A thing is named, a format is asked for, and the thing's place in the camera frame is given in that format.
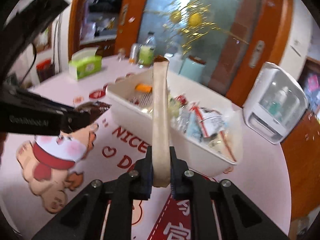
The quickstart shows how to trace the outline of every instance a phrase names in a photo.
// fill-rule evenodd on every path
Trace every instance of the blue package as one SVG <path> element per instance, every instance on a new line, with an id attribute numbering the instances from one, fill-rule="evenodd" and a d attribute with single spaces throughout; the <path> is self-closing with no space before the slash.
<path id="1" fill-rule="evenodd" d="M 198 125 L 198 120 L 194 111 L 192 111 L 190 114 L 186 135 L 189 137 L 196 138 L 199 142 L 202 142 L 202 132 Z"/>

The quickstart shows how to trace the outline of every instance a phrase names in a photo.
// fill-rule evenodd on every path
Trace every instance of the cardboard tube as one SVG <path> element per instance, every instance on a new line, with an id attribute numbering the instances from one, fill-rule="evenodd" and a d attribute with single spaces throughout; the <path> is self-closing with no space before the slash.
<path id="1" fill-rule="evenodd" d="M 152 165 L 153 186 L 167 187 L 170 183 L 170 149 L 167 73 L 169 60 L 156 56 L 153 64 L 153 126 Z"/>

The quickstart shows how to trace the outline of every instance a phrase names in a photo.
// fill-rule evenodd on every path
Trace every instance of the red scarf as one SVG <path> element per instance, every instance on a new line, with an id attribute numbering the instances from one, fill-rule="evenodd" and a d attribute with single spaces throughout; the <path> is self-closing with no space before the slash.
<path id="1" fill-rule="evenodd" d="M 54 157 L 43 150 L 37 143 L 33 145 L 33 154 L 39 161 L 39 164 L 33 171 L 33 176 L 37 181 L 50 180 L 51 169 L 56 170 L 68 170 L 72 168 L 76 163 L 73 161 L 66 161 Z"/>

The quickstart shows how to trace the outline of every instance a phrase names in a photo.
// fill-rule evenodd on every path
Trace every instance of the white basket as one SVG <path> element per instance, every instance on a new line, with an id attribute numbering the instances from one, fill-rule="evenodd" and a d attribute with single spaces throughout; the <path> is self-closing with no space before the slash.
<path id="1" fill-rule="evenodd" d="M 215 109 L 223 114 L 228 122 L 230 147 L 236 162 L 209 148 L 205 143 L 199 143 L 171 128 L 171 145 L 175 147 L 177 157 L 185 160 L 191 169 L 208 177 L 221 174 L 227 168 L 240 163 L 243 156 L 241 111 L 234 112 L 230 100 L 171 71 L 168 71 L 167 82 L 172 96 L 184 93 L 188 101 L 200 102 L 201 107 Z M 152 69 L 108 85 L 107 96 L 111 100 L 114 121 L 151 144 L 152 116 L 141 112 L 138 106 L 127 101 L 139 83 L 152 85 Z"/>

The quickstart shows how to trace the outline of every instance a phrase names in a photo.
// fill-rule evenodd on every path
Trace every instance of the black cable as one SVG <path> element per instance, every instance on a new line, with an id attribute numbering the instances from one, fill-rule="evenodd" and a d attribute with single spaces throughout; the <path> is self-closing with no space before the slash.
<path id="1" fill-rule="evenodd" d="M 22 83 L 24 82 L 24 80 L 26 79 L 26 77 L 28 76 L 30 70 L 32 69 L 33 65 L 35 64 L 36 62 L 36 58 L 37 58 L 37 48 L 36 46 L 34 45 L 34 43 L 31 43 L 32 44 L 32 47 L 33 47 L 33 55 L 34 55 L 34 58 L 33 58 L 33 62 L 31 64 L 31 67 L 28 69 L 27 73 L 24 75 L 23 79 L 21 80 L 21 82 L 19 83 L 19 86 L 22 85 Z"/>

